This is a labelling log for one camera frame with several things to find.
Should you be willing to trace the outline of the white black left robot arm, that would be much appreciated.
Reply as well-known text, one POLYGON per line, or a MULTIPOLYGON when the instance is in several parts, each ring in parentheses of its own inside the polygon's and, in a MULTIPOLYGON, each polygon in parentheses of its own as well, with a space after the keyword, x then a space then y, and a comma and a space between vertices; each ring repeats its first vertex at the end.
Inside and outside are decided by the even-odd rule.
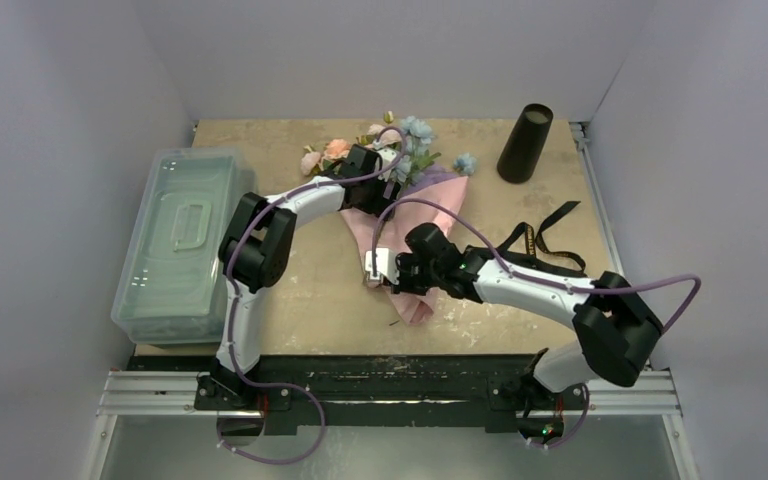
POLYGON ((382 216, 401 193, 391 171, 403 159, 401 151, 355 144, 345 159, 298 187, 240 198, 218 250, 228 307, 216 359, 233 371, 221 380, 219 395, 232 408, 257 399, 258 382, 246 373, 259 363, 265 298, 288 266, 296 230, 342 210, 382 216))

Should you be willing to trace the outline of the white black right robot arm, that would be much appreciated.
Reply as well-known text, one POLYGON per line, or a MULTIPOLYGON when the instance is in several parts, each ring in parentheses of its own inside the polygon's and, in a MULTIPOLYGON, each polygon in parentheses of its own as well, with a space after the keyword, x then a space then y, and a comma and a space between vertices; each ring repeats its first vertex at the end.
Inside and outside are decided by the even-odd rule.
POLYGON ((515 307, 572 330, 573 341, 539 354, 521 381, 524 399, 544 407, 560 392, 601 379, 633 386, 664 326, 626 280, 605 271, 597 279, 515 265, 490 249, 459 250, 434 223, 409 232, 407 251, 378 248, 367 269, 392 293, 439 289, 455 299, 515 307))

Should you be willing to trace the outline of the pink wrapping paper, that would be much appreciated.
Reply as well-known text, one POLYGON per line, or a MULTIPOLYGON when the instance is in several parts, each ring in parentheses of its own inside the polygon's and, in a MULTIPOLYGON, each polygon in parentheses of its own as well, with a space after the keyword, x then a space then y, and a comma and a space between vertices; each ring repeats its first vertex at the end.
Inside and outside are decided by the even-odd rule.
MULTIPOLYGON (((411 186, 405 195, 411 199, 423 199, 440 205, 447 210, 458 213, 467 194, 469 178, 433 166, 426 171, 420 181, 411 186)), ((355 237, 361 259, 372 244, 377 218, 356 209, 340 212, 349 230, 355 237)), ((408 246, 405 237, 416 226, 423 223, 434 223, 444 233, 448 234, 455 220, 448 214, 425 204, 404 203, 394 209, 391 218, 387 220, 378 236, 377 246, 388 248, 398 253, 406 252, 408 246)), ((417 325, 428 320, 434 313, 437 291, 432 289, 424 295, 389 294, 388 298, 408 325, 417 325)))

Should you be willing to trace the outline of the black ribbon gold lettering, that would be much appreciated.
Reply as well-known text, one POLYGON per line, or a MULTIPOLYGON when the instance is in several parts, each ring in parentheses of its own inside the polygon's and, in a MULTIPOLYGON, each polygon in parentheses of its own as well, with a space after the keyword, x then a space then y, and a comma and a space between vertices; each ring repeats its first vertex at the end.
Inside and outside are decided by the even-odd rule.
POLYGON ((544 233, 571 213, 579 204, 580 201, 563 203, 548 215, 538 228, 534 228, 527 222, 520 222, 508 237, 495 247, 496 252, 503 260, 516 266, 558 276, 586 277, 586 262, 579 254, 565 250, 552 250, 547 246, 544 239, 544 233), (563 267, 541 260, 538 257, 538 252, 545 256, 569 260, 575 264, 575 268, 563 267))

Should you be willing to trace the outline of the artificial flower bouquet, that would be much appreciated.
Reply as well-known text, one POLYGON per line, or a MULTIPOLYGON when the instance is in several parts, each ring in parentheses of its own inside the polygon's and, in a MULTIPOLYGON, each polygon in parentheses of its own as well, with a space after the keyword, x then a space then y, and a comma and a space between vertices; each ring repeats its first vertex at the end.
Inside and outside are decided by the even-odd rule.
POLYGON ((375 170, 384 167, 395 155, 405 150, 402 160, 384 178, 394 180, 406 189, 406 193, 418 191, 452 178, 437 164, 440 153, 431 151, 436 135, 431 125, 416 116, 397 119, 391 111, 384 114, 381 123, 373 123, 367 132, 349 141, 333 139, 323 146, 308 145, 300 160, 303 176, 324 174, 348 164, 350 147, 357 144, 381 156, 375 161, 375 170))

